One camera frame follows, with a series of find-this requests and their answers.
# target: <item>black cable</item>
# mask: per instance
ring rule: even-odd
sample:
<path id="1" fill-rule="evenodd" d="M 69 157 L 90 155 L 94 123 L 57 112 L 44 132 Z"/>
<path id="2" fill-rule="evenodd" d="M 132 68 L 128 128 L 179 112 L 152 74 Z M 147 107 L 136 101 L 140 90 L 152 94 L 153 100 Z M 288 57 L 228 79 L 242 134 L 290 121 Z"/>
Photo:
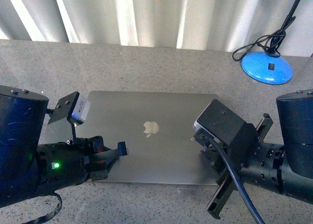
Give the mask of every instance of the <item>black cable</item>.
<path id="1" fill-rule="evenodd" d="M 59 201 L 59 203 L 57 204 L 57 206 L 54 208 L 54 210 L 52 212 L 50 212 L 47 215 L 44 215 L 42 217 L 31 220 L 29 222 L 23 223 L 23 224 L 41 224 L 41 223 L 46 223 L 46 222 L 50 221 L 52 218 L 54 218 L 55 215 L 57 215 L 60 212 L 60 210 L 62 209 L 62 198 L 57 193 L 53 193 L 52 196 L 55 196 L 56 198 L 58 198 L 58 201 Z"/>
<path id="2" fill-rule="evenodd" d="M 253 216 L 254 220 L 256 223 L 258 224 L 265 224 L 265 222 L 263 221 L 263 219 L 261 218 L 260 214 L 258 213 L 258 211 L 256 210 L 256 208 L 254 207 L 248 193 L 246 192 L 241 179 L 236 171 L 236 168 L 234 166 L 234 164 L 232 163 L 232 161 L 229 159 L 229 157 L 227 156 L 227 154 L 225 153 L 225 151 L 218 145 L 218 143 L 211 137 L 209 136 L 204 136 L 203 140 L 211 143 L 217 150 L 217 152 L 220 154 L 220 156 L 222 157 L 225 165 L 227 166 L 229 173 L 231 175 L 231 177 L 233 178 L 233 181 L 241 195 L 241 197 L 243 198 L 249 212 L 251 213 L 251 215 Z"/>
<path id="3" fill-rule="evenodd" d="M 261 47 L 263 49 L 263 51 L 265 52 L 265 54 L 267 54 L 270 57 L 275 57 L 278 58 L 280 57 L 280 53 L 278 52 L 278 48 L 281 45 L 281 43 L 283 42 L 283 39 L 286 36 L 286 29 L 293 23 L 293 21 L 295 20 L 295 16 L 293 16 L 298 4 L 299 4 L 300 0 L 295 0 L 295 2 L 293 3 L 293 6 L 290 10 L 290 12 L 288 13 L 283 25 L 281 26 L 280 29 L 278 29 L 276 32 L 270 34 L 270 35 L 264 35 L 262 37 L 259 37 L 254 43 L 245 45 L 237 50 L 235 50 L 232 54 L 232 58 L 235 61 L 240 61 L 242 60 L 249 52 L 250 50 L 252 50 L 252 48 L 257 45 L 259 47 Z M 250 48 L 239 58 L 235 58 L 235 54 L 244 49 L 249 47 Z"/>

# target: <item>granite countertop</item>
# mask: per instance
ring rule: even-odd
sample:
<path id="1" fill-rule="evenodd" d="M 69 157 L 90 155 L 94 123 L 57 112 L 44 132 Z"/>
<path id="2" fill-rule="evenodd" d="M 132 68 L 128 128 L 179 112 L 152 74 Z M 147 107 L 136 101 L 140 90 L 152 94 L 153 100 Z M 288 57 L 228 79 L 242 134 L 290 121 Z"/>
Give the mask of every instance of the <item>granite countertop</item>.
<path id="1" fill-rule="evenodd" d="M 92 90 L 214 93 L 255 126 L 274 124 L 265 142 L 282 143 L 275 98 L 313 87 L 313 58 L 285 57 L 294 77 L 271 86 L 248 77 L 231 53 L 173 48 L 0 41 L 0 85 L 42 93 L 53 108 L 61 97 Z M 266 223 L 312 223 L 312 205 L 245 184 Z M 217 187 L 86 182 L 58 191 L 63 209 L 48 223 L 254 223 L 238 192 L 213 219 L 206 205 Z M 35 198 L 0 209 L 2 224 L 26 222 L 57 201 Z"/>

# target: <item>laptop lid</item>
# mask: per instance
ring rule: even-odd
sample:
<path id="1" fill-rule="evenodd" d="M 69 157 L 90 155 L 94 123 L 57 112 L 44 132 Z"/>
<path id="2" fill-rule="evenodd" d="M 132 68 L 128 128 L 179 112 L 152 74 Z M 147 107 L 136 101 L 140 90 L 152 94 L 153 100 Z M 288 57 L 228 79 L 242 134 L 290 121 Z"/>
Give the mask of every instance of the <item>laptop lid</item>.
<path id="1" fill-rule="evenodd" d="M 91 107 L 78 137 L 101 135 L 116 148 L 125 141 L 129 155 L 120 158 L 103 181 L 216 185 L 217 174 L 202 146 L 190 139 L 194 121 L 214 94 L 92 91 Z"/>

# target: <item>white curtain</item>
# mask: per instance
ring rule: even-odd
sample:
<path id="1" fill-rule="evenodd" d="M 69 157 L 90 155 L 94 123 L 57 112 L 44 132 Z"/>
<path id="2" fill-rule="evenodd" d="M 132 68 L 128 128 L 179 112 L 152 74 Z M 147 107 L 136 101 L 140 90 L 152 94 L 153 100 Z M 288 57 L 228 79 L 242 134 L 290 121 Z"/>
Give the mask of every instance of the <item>white curtain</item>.
<path id="1" fill-rule="evenodd" d="M 0 39 L 234 51 L 279 29 L 295 0 L 0 0 Z M 313 53 L 313 0 L 280 52 Z"/>

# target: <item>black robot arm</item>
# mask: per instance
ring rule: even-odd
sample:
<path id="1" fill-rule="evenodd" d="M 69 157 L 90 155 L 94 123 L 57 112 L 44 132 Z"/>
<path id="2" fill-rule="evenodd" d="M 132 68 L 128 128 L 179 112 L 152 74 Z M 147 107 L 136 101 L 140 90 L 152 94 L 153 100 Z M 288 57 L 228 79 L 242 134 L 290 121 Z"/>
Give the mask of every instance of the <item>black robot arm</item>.
<path id="1" fill-rule="evenodd" d="M 88 178 L 106 179 L 118 158 L 128 154 L 125 142 L 111 150 L 101 136 L 76 137 L 75 126 L 84 123 L 90 106 L 78 92 L 60 99 L 54 110 L 47 104 L 42 95 L 0 86 L 0 208 L 37 196 L 61 199 L 56 190 Z M 38 145 L 46 113 L 56 140 L 57 131 L 69 129 L 68 140 Z M 61 206 L 36 223 L 53 218 Z"/>
<path id="2" fill-rule="evenodd" d="M 273 121 L 268 114 L 254 128 L 218 100 L 196 120 L 193 139 L 220 175 L 220 186 L 208 204 L 208 212 L 219 219 L 233 190 L 237 189 L 221 155 L 225 151 L 241 181 L 313 204 L 313 90 L 300 90 L 276 99 L 284 145 L 264 143 Z"/>

